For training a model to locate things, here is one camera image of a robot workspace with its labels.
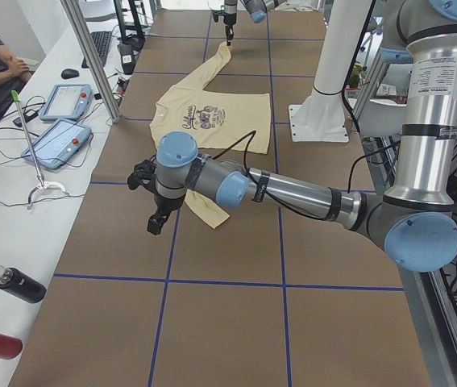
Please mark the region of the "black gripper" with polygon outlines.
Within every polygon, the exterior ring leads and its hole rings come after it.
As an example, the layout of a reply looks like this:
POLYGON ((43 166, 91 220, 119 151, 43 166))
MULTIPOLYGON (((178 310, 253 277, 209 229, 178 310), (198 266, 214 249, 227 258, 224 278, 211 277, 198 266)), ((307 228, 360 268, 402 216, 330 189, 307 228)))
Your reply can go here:
POLYGON ((184 196, 178 198, 166 198, 163 195, 155 194, 156 212, 147 221, 147 231, 153 235, 160 235, 170 214, 179 210, 184 202, 184 196))
POLYGON ((233 40, 233 26, 236 24, 237 19, 237 0, 224 0, 223 1, 223 18, 225 23, 226 44, 231 45, 233 40))

